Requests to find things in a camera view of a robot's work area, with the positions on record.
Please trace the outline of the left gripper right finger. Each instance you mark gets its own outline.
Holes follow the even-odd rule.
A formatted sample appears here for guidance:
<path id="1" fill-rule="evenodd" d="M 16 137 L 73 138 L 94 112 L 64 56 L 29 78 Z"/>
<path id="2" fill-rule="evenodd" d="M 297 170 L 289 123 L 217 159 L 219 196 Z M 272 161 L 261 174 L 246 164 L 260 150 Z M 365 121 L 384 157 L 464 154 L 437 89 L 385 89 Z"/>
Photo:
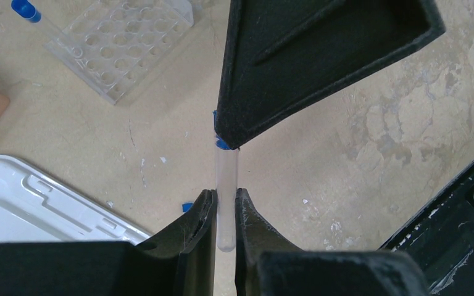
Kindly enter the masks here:
<path id="1" fill-rule="evenodd" d="M 429 295 L 404 252 L 306 251 L 282 236 L 246 189 L 235 199 L 237 295 Z"/>

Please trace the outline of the clear test tube rack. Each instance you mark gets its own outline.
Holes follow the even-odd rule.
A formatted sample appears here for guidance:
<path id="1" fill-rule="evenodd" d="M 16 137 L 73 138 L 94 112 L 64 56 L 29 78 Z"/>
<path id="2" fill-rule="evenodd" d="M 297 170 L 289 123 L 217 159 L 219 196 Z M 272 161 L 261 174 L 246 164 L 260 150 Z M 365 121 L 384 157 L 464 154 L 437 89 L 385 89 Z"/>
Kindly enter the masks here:
<path id="1" fill-rule="evenodd" d="M 95 1 L 45 48 L 116 104 L 193 24 L 190 1 Z"/>

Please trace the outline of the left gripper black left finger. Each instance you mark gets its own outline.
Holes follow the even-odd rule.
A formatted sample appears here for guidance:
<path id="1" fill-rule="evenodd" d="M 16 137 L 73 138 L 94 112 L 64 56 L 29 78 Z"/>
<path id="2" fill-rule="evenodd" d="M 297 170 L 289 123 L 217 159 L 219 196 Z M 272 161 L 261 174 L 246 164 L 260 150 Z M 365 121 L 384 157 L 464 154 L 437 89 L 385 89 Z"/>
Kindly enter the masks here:
<path id="1" fill-rule="evenodd" d="M 217 195 L 139 244 L 0 244 L 0 295 L 212 295 Z"/>

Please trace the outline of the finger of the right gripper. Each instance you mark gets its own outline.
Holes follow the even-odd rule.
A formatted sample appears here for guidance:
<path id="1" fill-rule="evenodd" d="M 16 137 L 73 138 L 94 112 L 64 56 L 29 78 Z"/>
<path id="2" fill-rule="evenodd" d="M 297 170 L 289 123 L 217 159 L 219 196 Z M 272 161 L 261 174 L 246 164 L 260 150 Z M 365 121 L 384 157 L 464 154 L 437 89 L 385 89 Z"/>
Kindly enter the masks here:
<path id="1" fill-rule="evenodd" d="M 434 1 L 232 1 L 215 133 L 237 149 L 445 30 Z"/>

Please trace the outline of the small blue-capped test tube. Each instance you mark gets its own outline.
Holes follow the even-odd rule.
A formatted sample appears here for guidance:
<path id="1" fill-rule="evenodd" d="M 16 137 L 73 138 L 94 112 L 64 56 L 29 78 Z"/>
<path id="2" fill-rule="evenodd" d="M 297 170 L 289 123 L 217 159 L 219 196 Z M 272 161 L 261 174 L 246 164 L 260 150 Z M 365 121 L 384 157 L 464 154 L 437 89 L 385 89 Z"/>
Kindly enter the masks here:
<path id="1" fill-rule="evenodd" d="M 33 4 L 27 0 L 12 0 L 11 8 L 21 18 L 30 22 L 34 27 L 53 40 L 63 37 L 63 32 L 52 21 L 45 17 Z"/>

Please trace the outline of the large blue-capped test tube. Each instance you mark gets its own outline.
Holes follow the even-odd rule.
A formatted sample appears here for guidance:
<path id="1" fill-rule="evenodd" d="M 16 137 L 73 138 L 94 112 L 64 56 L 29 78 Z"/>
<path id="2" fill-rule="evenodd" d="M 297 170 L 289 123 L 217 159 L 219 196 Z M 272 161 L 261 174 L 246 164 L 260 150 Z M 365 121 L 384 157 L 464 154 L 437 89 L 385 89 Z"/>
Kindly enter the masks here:
<path id="1" fill-rule="evenodd" d="M 230 252 L 236 247 L 235 198 L 238 188 L 239 150 L 232 150 L 217 133 L 215 138 L 215 190 L 217 193 L 217 247 Z"/>

